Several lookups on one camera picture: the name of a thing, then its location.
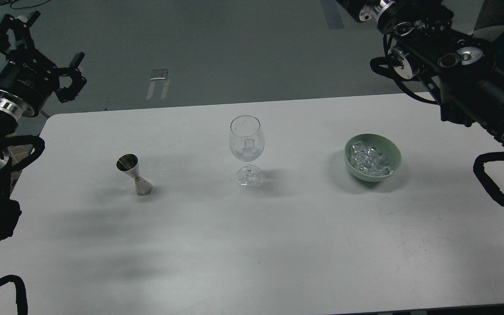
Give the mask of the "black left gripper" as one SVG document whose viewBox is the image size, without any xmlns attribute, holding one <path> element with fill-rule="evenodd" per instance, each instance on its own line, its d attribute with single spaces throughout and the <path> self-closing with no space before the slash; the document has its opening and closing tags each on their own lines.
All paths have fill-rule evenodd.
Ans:
<svg viewBox="0 0 504 315">
<path fill-rule="evenodd" d="M 53 92 L 61 103 L 71 102 L 87 83 L 79 69 L 84 52 L 78 52 L 69 66 L 57 68 L 36 49 L 30 27 L 40 15 L 38 10 L 26 17 L 6 14 L 0 22 L 0 53 L 6 57 L 0 68 L 0 96 L 19 98 L 28 117 L 38 116 Z M 62 77 L 71 79 L 69 86 L 59 88 Z"/>
</svg>

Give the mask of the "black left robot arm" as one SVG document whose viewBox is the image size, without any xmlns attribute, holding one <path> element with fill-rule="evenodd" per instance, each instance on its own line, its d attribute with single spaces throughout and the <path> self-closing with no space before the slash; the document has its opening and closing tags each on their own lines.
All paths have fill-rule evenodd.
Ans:
<svg viewBox="0 0 504 315">
<path fill-rule="evenodd" d="M 0 242 L 12 237 L 22 214 L 18 201 L 11 199 L 11 177 L 36 161 L 45 149 L 39 136 L 17 136 L 23 117 L 38 116 L 48 98 L 62 103 L 73 101 L 87 80 L 79 68 L 84 53 L 74 56 L 68 66 L 59 67 L 35 47 L 30 28 L 39 18 L 37 10 L 26 17 L 4 15 L 0 22 Z M 17 275 L 0 278 L 0 288 L 12 284 L 18 315 L 28 314 L 23 279 Z"/>
</svg>

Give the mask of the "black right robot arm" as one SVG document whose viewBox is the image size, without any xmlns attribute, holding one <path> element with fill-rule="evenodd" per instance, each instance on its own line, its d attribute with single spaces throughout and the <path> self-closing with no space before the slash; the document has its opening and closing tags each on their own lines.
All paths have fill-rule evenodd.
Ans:
<svg viewBox="0 0 504 315">
<path fill-rule="evenodd" d="M 504 72 L 492 42 L 452 29 L 440 0 L 339 0 L 358 23 L 374 20 L 384 56 L 370 62 L 406 95 L 440 107 L 442 121 L 478 123 L 504 147 Z M 479 155 L 473 172 L 504 207 L 504 151 Z"/>
</svg>

